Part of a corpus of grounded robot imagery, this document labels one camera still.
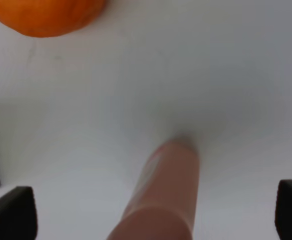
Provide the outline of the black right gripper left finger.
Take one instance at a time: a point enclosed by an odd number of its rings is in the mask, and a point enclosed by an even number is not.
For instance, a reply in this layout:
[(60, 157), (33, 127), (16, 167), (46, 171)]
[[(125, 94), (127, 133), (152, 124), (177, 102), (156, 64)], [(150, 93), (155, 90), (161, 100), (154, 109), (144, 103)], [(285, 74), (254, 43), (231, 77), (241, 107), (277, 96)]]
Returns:
[(0, 240), (34, 240), (38, 217), (33, 188), (18, 186), (0, 198)]

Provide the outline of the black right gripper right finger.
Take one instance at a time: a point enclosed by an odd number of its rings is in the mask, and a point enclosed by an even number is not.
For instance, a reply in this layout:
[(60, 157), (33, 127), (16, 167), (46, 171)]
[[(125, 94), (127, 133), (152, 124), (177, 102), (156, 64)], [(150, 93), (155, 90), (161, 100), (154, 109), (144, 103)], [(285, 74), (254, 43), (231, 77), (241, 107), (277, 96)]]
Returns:
[(278, 184), (274, 223), (281, 240), (292, 240), (292, 179)]

